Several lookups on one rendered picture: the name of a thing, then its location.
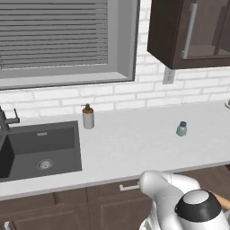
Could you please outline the dark brown wall cupboard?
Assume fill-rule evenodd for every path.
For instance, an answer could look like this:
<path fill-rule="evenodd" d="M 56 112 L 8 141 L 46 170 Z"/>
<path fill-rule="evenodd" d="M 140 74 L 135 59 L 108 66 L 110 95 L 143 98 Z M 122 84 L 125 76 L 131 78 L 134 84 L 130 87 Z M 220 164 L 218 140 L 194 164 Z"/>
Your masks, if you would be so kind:
<path fill-rule="evenodd" d="M 170 0 L 152 0 L 147 51 L 168 67 L 175 42 L 176 15 Z"/>

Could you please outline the white soap dispenser, orange collar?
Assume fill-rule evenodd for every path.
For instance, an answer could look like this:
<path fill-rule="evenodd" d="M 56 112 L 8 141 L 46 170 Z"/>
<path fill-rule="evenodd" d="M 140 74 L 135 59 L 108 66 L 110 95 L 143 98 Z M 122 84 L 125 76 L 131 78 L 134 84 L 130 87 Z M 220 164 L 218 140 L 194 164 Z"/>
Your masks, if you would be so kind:
<path fill-rule="evenodd" d="M 94 128 L 94 113 L 89 103 L 86 103 L 83 108 L 83 123 L 86 129 Z"/>

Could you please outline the dark grey tap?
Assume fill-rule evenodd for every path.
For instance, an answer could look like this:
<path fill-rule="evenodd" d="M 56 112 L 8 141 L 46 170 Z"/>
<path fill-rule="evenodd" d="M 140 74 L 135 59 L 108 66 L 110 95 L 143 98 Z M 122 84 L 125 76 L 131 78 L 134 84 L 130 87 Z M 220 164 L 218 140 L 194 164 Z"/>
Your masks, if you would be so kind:
<path fill-rule="evenodd" d="M 5 116 L 4 110 L 0 107 L 0 129 L 3 133 L 9 132 L 11 130 L 10 129 L 11 124 L 20 122 L 20 118 L 18 117 L 16 109 L 13 109 L 13 111 L 14 111 L 15 117 L 8 119 Z"/>

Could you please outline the small grey-blue shaker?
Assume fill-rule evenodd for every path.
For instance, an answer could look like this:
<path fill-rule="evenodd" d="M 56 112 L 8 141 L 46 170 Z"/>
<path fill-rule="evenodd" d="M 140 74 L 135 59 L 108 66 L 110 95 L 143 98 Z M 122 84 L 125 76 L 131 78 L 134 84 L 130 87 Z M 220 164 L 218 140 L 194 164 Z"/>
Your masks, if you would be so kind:
<path fill-rule="evenodd" d="M 187 134 L 187 122 L 186 121 L 182 121 L 180 123 L 180 125 L 178 126 L 178 128 L 176 130 L 176 134 L 179 137 L 183 137 Z"/>

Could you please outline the grey window blind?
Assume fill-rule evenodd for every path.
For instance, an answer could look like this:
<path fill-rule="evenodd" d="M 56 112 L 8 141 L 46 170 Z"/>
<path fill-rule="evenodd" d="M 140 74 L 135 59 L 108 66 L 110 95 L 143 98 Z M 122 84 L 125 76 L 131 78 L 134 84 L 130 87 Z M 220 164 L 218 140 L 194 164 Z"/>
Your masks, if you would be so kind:
<path fill-rule="evenodd" d="M 0 0 L 1 69 L 107 62 L 107 0 Z"/>

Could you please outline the dark grey sink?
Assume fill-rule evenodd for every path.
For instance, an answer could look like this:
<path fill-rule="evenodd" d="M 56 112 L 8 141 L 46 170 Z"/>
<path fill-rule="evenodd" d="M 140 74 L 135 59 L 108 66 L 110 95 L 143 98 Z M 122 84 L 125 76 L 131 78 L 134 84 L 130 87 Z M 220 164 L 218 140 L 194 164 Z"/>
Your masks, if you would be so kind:
<path fill-rule="evenodd" d="M 0 182 L 81 170 L 77 120 L 0 131 Z"/>

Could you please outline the dark brown drawer front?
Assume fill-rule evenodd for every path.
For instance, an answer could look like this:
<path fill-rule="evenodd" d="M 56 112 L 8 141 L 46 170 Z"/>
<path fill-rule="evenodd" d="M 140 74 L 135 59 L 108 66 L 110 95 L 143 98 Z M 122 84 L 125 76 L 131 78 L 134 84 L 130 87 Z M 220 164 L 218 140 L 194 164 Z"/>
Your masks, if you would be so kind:
<path fill-rule="evenodd" d="M 124 187 L 139 184 L 138 180 L 131 181 L 118 181 L 103 185 L 88 187 L 86 189 L 87 198 L 89 201 L 99 201 L 103 199 L 123 198 L 125 196 L 144 197 L 140 189 L 120 191 L 119 185 L 123 184 Z"/>

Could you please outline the dark brown base cupboard door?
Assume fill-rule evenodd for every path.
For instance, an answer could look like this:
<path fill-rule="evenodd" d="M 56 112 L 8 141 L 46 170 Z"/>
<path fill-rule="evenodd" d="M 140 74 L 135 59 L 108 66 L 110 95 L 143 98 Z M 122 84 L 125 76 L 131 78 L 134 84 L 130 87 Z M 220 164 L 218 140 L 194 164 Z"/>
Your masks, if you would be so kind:
<path fill-rule="evenodd" d="M 89 204 L 91 230 L 139 230 L 150 213 L 150 199 L 111 199 Z"/>
<path fill-rule="evenodd" d="M 13 230 L 90 230 L 88 206 L 57 205 L 0 216 L 0 230 L 10 221 Z"/>

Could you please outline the glass cupboard door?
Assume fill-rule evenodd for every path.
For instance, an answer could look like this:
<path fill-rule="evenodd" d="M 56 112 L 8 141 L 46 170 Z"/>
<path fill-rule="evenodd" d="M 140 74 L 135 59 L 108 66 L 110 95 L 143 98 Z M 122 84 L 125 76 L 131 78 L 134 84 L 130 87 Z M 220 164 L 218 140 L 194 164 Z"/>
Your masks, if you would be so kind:
<path fill-rule="evenodd" d="M 171 69 L 230 66 L 230 0 L 170 0 L 176 15 Z M 183 59 L 190 5 L 197 4 L 188 57 Z"/>

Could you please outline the dark brown open drawer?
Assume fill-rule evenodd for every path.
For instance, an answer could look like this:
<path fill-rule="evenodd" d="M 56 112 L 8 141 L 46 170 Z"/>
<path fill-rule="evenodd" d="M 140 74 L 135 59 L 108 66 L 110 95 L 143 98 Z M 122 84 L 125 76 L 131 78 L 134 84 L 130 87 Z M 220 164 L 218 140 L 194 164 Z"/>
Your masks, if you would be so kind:
<path fill-rule="evenodd" d="M 210 190 L 230 201 L 230 166 L 221 165 L 181 172 L 181 175 L 196 179 L 202 189 Z"/>

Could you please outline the grey wall socket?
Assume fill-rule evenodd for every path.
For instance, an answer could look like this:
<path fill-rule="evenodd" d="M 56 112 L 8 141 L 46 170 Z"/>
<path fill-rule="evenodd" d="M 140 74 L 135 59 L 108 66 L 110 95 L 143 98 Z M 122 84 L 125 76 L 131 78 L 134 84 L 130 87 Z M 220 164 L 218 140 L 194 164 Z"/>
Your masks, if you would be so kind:
<path fill-rule="evenodd" d="M 174 80 L 175 71 L 166 67 L 164 70 L 163 84 L 172 84 Z"/>

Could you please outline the tan wooden rolling pin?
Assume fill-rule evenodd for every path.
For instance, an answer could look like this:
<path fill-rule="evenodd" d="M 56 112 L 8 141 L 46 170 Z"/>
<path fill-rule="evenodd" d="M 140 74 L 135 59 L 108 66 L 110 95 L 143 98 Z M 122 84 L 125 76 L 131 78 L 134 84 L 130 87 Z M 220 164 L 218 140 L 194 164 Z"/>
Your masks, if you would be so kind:
<path fill-rule="evenodd" d="M 230 210 L 230 200 L 228 199 L 225 199 L 217 194 L 215 194 L 217 200 L 219 201 L 221 207 L 224 209 L 224 210 Z"/>

